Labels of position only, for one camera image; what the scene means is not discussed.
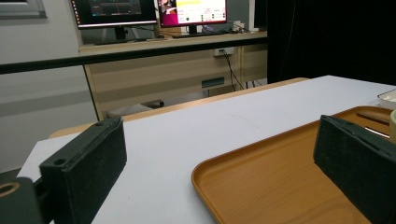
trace orange tray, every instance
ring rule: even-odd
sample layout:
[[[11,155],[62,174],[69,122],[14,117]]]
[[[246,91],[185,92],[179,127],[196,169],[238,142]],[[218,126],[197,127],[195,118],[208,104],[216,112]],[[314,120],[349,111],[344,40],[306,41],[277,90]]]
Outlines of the orange tray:
[[[334,116],[389,133],[361,111],[391,112],[359,106]],[[314,164],[317,131],[315,121],[203,161],[192,184],[219,223],[370,223]]]

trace monitor stand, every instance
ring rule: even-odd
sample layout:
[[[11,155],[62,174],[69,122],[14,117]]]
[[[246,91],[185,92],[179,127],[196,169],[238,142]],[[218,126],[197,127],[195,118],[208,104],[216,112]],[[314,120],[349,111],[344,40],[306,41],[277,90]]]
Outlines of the monitor stand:
[[[109,45],[109,44],[122,44],[127,43],[125,29],[124,27],[115,27],[114,33],[116,35],[116,40],[106,40],[107,28],[102,31],[102,41],[93,43],[94,45]]]
[[[188,35],[172,35],[173,38],[186,38],[186,37],[198,37],[198,36],[207,36],[207,35],[223,35],[221,32],[207,32],[207,33],[198,33],[196,25],[189,25],[189,34]]]

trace window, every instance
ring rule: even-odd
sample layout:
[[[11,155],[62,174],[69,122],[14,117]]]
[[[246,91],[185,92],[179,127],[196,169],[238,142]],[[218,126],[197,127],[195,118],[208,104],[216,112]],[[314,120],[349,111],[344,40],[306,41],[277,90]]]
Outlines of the window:
[[[41,0],[0,0],[0,19],[47,18]]]

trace cable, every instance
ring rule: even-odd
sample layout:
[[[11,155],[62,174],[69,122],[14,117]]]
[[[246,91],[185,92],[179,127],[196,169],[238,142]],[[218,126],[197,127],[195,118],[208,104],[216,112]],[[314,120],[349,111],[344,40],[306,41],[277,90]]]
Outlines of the cable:
[[[242,84],[239,82],[238,78],[233,73],[233,69],[231,68],[230,58],[228,57],[227,52],[224,49],[221,49],[219,52],[224,54],[224,57],[225,57],[225,59],[227,60],[227,63],[228,63],[228,67],[230,68],[231,85],[233,86],[233,77],[234,77],[235,80],[238,82],[239,86],[242,88],[242,90],[244,90],[244,87],[242,86]]]
[[[213,30],[208,30],[206,25],[202,26],[202,29],[205,30],[208,33],[221,33],[222,31],[213,31]]]
[[[261,85],[262,86],[262,84],[258,81],[258,80],[254,80],[254,81],[256,81],[257,83],[259,83],[259,85]]]
[[[249,29],[246,29],[245,27],[242,27],[242,26],[237,25],[237,24],[234,24],[233,27],[234,27],[234,26],[238,27],[239,30],[244,30],[244,31],[246,31],[247,33],[251,33],[251,31],[249,31]]]
[[[178,32],[178,31],[166,31],[166,32],[164,32],[164,31],[161,31],[161,30],[154,30],[154,29],[148,29],[148,28],[145,28],[145,27],[142,27],[142,26],[133,26],[133,28],[135,28],[135,29],[139,29],[139,30],[145,30],[145,31],[152,31],[152,32],[158,32],[158,34],[160,34],[160,35],[173,35],[173,34],[180,34],[180,32]]]

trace wooden edge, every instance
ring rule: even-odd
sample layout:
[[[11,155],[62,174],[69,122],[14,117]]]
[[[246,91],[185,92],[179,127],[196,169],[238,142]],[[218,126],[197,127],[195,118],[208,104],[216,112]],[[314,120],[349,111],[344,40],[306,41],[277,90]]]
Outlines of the wooden edge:
[[[276,82],[276,83],[266,84],[266,85],[263,85],[263,86],[260,86],[260,87],[256,87],[256,88],[250,88],[250,89],[247,89],[247,90],[233,91],[233,92],[230,92],[230,93],[225,93],[225,94],[222,94],[222,95],[212,96],[212,97],[208,97],[208,98],[205,98],[205,99],[190,101],[190,102],[179,104],[179,105],[170,105],[170,106],[166,106],[166,107],[162,107],[162,108],[158,108],[158,109],[153,109],[153,110],[149,110],[149,111],[145,111],[145,112],[141,112],[141,113],[127,115],[127,116],[123,117],[123,120],[124,121],[131,121],[131,120],[135,120],[135,119],[148,118],[148,117],[151,117],[151,116],[155,116],[155,115],[160,115],[160,114],[163,114],[163,113],[176,111],[176,110],[179,110],[179,109],[184,109],[184,108],[188,108],[188,107],[192,107],[192,106],[197,106],[197,105],[203,105],[203,104],[207,104],[207,103],[211,103],[211,102],[216,102],[216,101],[219,101],[219,100],[224,100],[224,99],[228,99],[228,98],[239,96],[239,95],[249,94],[249,93],[252,93],[252,92],[255,92],[255,91],[269,90],[269,89],[272,89],[272,88],[281,87],[281,86],[285,86],[285,85],[289,85],[289,84],[292,84],[292,83],[301,82],[301,81],[305,81],[305,80],[308,80],[308,78],[306,78],[306,77],[297,77],[297,78],[293,78],[293,79],[289,79],[289,80],[285,80],[285,81],[279,81],[279,82]],[[68,134],[71,134],[71,133],[81,133],[84,130],[88,129],[91,125],[93,125],[93,123],[88,123],[88,124],[79,125],[79,126],[72,127],[72,128],[62,129],[60,131],[52,133],[49,136],[49,138],[60,137],[60,136],[68,135]]]

